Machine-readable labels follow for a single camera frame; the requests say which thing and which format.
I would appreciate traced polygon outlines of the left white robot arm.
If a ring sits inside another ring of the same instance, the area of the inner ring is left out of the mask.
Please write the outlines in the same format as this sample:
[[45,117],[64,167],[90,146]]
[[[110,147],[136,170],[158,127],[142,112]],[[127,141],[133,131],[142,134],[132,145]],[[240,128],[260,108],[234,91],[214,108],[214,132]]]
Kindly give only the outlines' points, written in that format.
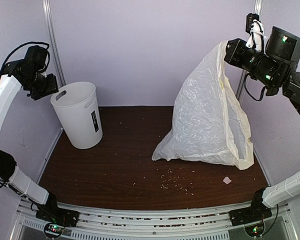
[[[16,47],[15,53],[28,46],[23,59],[4,60],[0,68],[0,133],[3,123],[18,92],[23,89],[27,96],[37,101],[59,91],[54,74],[46,74],[50,63],[50,45],[46,42],[30,41]],[[51,201],[53,195],[35,183],[17,165],[14,157],[0,150],[0,183],[16,191],[30,201],[43,206],[42,213],[51,222],[62,218],[62,211]]]

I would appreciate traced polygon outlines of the translucent white trash bag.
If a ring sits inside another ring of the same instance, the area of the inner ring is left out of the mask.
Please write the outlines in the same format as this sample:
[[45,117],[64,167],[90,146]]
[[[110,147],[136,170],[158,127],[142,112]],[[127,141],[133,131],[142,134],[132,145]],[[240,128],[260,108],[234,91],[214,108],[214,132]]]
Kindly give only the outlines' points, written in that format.
[[227,41],[216,45],[183,82],[172,127],[151,159],[180,159],[246,170],[254,164],[248,117],[225,74]]

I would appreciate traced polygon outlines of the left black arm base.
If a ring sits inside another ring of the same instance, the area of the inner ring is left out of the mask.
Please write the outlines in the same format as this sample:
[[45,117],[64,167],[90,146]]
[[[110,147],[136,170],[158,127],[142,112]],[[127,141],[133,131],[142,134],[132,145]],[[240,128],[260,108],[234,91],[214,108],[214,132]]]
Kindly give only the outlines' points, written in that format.
[[76,227],[80,213],[58,207],[57,197],[50,193],[45,204],[35,203],[38,208],[35,216],[46,222],[54,223],[62,227]]

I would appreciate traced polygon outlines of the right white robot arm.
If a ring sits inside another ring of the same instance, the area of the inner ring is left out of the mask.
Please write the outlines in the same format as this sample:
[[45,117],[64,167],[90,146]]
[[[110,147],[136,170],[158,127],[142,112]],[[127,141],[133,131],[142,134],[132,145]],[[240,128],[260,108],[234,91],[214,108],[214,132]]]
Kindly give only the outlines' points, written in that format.
[[[229,40],[225,47],[225,62],[246,70],[260,81],[266,96],[279,91],[292,104],[300,124],[300,37],[281,28],[273,27],[267,42],[249,46],[240,38]],[[266,209],[300,195],[300,170],[285,180],[258,190],[246,210],[249,220],[258,220]]]

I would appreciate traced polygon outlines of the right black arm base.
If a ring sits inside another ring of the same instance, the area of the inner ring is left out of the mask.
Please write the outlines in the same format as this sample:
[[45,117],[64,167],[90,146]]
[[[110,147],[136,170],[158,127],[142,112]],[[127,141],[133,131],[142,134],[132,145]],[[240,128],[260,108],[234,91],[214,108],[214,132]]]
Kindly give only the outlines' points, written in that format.
[[249,207],[231,210],[229,218],[232,226],[262,221],[272,216],[272,210],[263,204],[264,188],[254,193]]

